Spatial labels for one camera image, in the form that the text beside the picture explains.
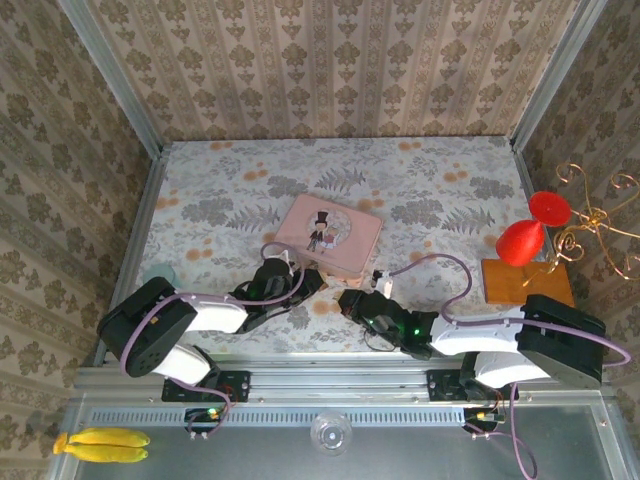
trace small round object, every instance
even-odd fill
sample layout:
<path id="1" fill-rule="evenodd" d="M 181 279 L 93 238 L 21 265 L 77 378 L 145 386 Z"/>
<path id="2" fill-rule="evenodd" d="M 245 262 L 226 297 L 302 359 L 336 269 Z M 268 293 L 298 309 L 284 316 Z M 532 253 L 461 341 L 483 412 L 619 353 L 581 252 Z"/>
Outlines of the small round object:
<path id="1" fill-rule="evenodd" d="M 571 207 L 563 197 L 552 192 L 537 192 L 529 200 L 529 211 L 549 227 L 561 227 L 571 218 Z"/>
<path id="2" fill-rule="evenodd" d="M 311 443 L 325 455 L 342 455 L 352 437 L 351 422 L 340 412 L 323 412 L 311 424 Z"/>

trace patterned table surface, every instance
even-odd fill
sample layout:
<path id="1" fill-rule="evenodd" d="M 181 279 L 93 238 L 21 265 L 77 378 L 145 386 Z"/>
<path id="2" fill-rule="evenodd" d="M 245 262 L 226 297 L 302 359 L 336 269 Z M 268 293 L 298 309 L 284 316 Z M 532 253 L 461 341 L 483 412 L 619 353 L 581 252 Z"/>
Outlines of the patterned table surface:
<path id="1" fill-rule="evenodd" d="M 450 253 L 469 265 L 474 280 L 453 312 L 500 309 L 484 302 L 480 260 L 496 258 L 501 232 L 529 217 L 502 137 L 175 143 L 137 284 L 146 269 L 169 263 L 184 291 L 232 290 L 253 277 L 260 247 L 300 193 L 382 218 L 375 268 L 397 269 L 426 253 Z M 392 298 L 428 311 L 464 286 L 464 273 L 453 262 L 426 262 L 397 278 Z M 185 340 L 214 353 L 369 351 L 361 327 L 338 313 L 336 299 L 344 288 L 332 281 L 302 306 L 245 335 L 210 331 Z M 385 348 L 379 339 L 370 343 Z"/>

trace red plastic cup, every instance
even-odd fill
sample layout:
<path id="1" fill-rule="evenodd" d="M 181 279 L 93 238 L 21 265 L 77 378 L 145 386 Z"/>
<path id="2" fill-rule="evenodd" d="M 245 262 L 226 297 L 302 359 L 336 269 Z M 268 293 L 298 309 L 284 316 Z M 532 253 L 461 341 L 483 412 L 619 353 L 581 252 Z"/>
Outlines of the red plastic cup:
<path id="1" fill-rule="evenodd" d="M 543 225 L 560 227 L 571 218 L 569 203 L 552 192 L 538 192 L 529 201 L 529 211 L 535 220 L 521 220 L 507 228 L 496 242 L 500 259 L 523 267 L 538 254 L 544 244 Z"/>

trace pink tin box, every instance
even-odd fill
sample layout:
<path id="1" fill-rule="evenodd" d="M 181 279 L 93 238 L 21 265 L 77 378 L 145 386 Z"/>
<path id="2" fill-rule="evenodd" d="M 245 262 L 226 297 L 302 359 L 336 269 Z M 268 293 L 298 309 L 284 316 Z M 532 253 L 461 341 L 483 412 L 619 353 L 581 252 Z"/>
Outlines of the pink tin box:
<path id="1" fill-rule="evenodd" d="M 381 228 L 373 215 L 300 195 L 275 240 L 295 247 L 319 270 L 359 285 Z"/>

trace banana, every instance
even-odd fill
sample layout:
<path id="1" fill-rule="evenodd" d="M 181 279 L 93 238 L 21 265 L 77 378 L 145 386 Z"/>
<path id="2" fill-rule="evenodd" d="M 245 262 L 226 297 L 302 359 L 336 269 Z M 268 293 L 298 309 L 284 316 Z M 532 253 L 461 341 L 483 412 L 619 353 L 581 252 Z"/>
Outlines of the banana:
<path id="1" fill-rule="evenodd" d="M 87 428 L 71 435 L 71 443 L 85 445 L 115 445 L 120 447 L 144 447 L 151 439 L 143 432 L 127 428 Z"/>
<path id="2" fill-rule="evenodd" d="M 114 445 L 70 445 L 64 447 L 79 460 L 94 463 L 136 463 L 149 456 L 144 448 L 117 447 Z"/>

